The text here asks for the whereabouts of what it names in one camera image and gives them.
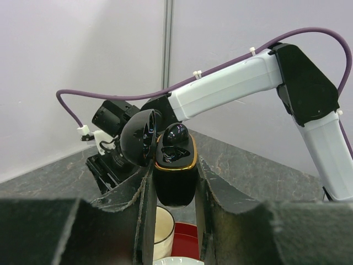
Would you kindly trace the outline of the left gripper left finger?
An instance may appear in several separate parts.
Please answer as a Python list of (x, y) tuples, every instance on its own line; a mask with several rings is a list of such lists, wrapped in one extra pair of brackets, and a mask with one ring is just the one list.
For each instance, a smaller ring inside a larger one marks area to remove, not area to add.
[(152, 264), (156, 193), (141, 167), (92, 202), (1, 200), (2, 264)]

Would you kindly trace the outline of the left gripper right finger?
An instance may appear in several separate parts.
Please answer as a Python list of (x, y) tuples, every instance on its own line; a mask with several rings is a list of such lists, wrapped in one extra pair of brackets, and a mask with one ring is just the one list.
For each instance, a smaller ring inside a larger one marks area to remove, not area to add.
[(260, 202), (217, 175), (203, 158), (195, 193), (205, 264), (351, 264), (352, 204)]

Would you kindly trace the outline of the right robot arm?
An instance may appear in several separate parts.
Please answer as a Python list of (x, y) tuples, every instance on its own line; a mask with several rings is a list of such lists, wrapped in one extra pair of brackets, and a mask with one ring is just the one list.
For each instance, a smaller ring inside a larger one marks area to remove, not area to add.
[(143, 105), (154, 110), (155, 131), (210, 109), (275, 89), (292, 116), (330, 200), (352, 200), (352, 155), (339, 119), (339, 93), (325, 74), (295, 45), (276, 44), (234, 65)]

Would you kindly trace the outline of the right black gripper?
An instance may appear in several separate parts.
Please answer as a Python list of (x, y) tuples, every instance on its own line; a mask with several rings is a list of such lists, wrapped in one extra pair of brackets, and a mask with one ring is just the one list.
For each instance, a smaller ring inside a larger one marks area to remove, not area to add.
[(139, 166), (133, 165), (123, 156), (120, 146), (104, 155), (97, 153), (88, 157), (86, 165), (101, 194), (113, 190), (139, 169)]

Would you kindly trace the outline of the black earbud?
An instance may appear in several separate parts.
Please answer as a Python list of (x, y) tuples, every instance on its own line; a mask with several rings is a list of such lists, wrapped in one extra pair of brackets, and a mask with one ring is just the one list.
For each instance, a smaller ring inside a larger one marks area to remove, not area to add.
[(182, 123), (169, 125), (162, 136), (164, 146), (176, 146), (189, 141), (189, 131)]

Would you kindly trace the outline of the black earbud charging case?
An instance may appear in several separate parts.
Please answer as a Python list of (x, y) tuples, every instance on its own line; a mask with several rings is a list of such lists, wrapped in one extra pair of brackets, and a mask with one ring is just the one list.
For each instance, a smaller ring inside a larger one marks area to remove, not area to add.
[(164, 146), (157, 134), (153, 109), (134, 115), (120, 135), (123, 156), (132, 164), (153, 167), (153, 181), (159, 201), (168, 207), (180, 208), (192, 201), (197, 184), (197, 148), (189, 133), (189, 141)]

